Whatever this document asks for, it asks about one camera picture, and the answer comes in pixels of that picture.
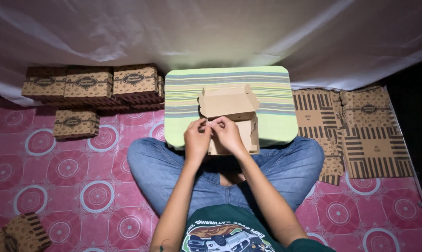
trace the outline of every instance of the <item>green striped cloth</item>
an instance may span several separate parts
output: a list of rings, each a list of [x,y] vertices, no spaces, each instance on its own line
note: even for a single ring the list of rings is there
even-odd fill
[[[197,94],[205,88],[249,83],[258,97],[256,110],[261,147],[287,144],[298,133],[288,71],[282,66],[211,68],[170,71],[165,79],[164,137],[176,150],[184,148],[183,133],[200,118]]]

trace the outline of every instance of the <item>car graphic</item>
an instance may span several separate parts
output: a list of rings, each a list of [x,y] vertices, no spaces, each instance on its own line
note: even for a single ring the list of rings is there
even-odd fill
[[[191,252],[251,252],[266,245],[259,236],[241,231],[235,234],[213,235],[211,240],[191,235],[188,247]]]

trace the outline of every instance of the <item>white curtain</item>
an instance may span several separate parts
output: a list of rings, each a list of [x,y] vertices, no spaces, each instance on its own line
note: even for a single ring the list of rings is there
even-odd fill
[[[281,65],[352,90],[422,60],[422,0],[0,0],[0,95],[28,66]]]

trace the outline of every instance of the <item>jeans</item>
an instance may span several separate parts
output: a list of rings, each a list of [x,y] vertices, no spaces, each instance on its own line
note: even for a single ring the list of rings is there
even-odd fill
[[[153,138],[137,139],[128,149],[127,161],[136,183],[160,215],[184,164],[184,155],[180,154]],[[319,178],[324,152],[315,140],[298,136],[287,145],[262,148],[251,157],[295,211]],[[218,170],[237,169],[240,166],[233,156],[217,156],[203,162],[197,172],[188,217],[202,207],[231,204],[262,218],[246,181],[220,185]]]

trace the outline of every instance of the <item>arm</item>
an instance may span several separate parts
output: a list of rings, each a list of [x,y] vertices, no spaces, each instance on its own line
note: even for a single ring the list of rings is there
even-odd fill
[[[180,250],[195,175],[208,151],[210,141],[209,125],[205,126],[204,133],[199,132],[200,125],[204,122],[205,119],[192,122],[184,133],[186,158],[183,169],[153,233],[150,252]]]
[[[298,238],[308,238],[286,200],[264,176],[242,144],[237,125],[226,117],[211,122],[220,143],[239,161],[256,203],[273,235],[285,247]]]

